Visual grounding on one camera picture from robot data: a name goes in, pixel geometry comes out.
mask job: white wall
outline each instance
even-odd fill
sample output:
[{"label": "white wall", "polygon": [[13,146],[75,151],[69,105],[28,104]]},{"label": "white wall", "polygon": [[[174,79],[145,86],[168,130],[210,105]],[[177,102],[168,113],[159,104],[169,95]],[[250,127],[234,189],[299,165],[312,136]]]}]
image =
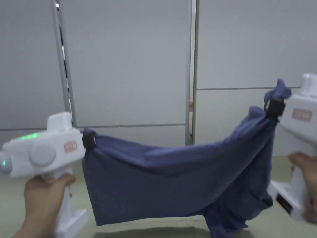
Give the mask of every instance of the white wall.
[{"label": "white wall", "polygon": [[50,1],[2,1],[0,145],[65,111]]},{"label": "white wall", "polygon": [[149,143],[184,145],[191,1],[63,0],[60,11],[76,125],[141,142],[167,126]]},{"label": "white wall", "polygon": [[[316,71],[315,9],[314,0],[200,1],[195,143],[229,135],[278,78],[298,87]],[[295,144],[277,128],[274,155]]]}]

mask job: metal frame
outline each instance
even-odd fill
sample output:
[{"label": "metal frame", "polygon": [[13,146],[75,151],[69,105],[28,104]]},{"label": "metal frame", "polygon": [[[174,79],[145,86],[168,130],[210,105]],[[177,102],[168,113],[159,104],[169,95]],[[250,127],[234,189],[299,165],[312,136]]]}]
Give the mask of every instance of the metal frame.
[{"label": "metal frame", "polygon": [[58,57],[58,64],[60,68],[61,86],[63,90],[65,111],[71,112],[69,98],[68,98],[67,78],[66,78],[66,72],[64,67],[64,56],[63,56],[63,49],[61,45],[61,34],[60,34],[58,17],[57,17],[56,2],[54,0],[49,0],[49,1],[51,4],[51,9],[52,9],[53,27],[54,27],[54,34],[55,34],[55,40],[56,40],[57,57]]},{"label": "metal frame", "polygon": [[187,40],[187,73],[186,73],[186,118],[185,118],[185,145],[189,145],[189,100],[191,88],[191,7],[192,0],[188,0],[188,40]]},{"label": "metal frame", "polygon": [[66,71],[67,71],[67,82],[68,82],[68,89],[69,89],[69,98],[70,98],[70,109],[72,113],[72,118],[73,118],[73,126],[76,127],[76,113],[75,113],[75,104],[74,104],[74,94],[73,94],[73,87],[72,87],[72,78],[71,78],[71,72],[69,68],[69,61],[68,61],[68,50],[67,50],[67,36],[66,36],[66,30],[65,30],[65,25],[63,24],[64,22],[64,1],[59,1],[59,12],[60,12],[60,17],[61,17],[61,32],[63,35],[63,43],[64,43],[64,54],[65,54],[65,63],[66,63]]},{"label": "metal frame", "polygon": [[198,30],[199,30],[199,6],[200,0],[196,0],[196,20],[195,20],[195,54],[194,54],[194,86],[193,86],[193,144],[195,144],[196,128],[196,92],[197,92],[197,60],[198,60]]}]

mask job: green led light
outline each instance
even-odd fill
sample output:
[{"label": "green led light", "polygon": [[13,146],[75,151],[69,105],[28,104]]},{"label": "green led light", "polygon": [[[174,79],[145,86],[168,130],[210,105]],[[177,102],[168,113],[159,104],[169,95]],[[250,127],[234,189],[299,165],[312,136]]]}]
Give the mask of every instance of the green led light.
[{"label": "green led light", "polygon": [[27,135],[27,136],[19,137],[18,140],[25,140],[25,139],[35,138],[35,137],[37,137],[37,133],[31,134],[31,135]]}]

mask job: round knob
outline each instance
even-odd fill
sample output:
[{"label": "round knob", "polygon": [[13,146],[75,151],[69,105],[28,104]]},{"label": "round knob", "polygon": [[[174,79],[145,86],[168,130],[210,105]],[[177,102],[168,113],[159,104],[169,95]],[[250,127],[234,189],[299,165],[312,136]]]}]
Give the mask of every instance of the round knob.
[{"label": "round knob", "polygon": [[29,154],[30,160],[39,167],[51,164],[56,157],[56,150],[47,144],[35,145]]},{"label": "round knob", "polygon": [[0,171],[3,174],[10,174],[12,171],[12,162],[8,152],[0,151]]}]

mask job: wrist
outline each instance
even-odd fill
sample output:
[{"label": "wrist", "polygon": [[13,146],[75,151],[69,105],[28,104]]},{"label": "wrist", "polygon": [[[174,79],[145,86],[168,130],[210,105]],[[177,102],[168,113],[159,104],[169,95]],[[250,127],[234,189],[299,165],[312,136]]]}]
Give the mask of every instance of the wrist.
[{"label": "wrist", "polygon": [[49,231],[40,222],[33,219],[25,219],[21,229],[13,238],[44,238],[49,236]]}]

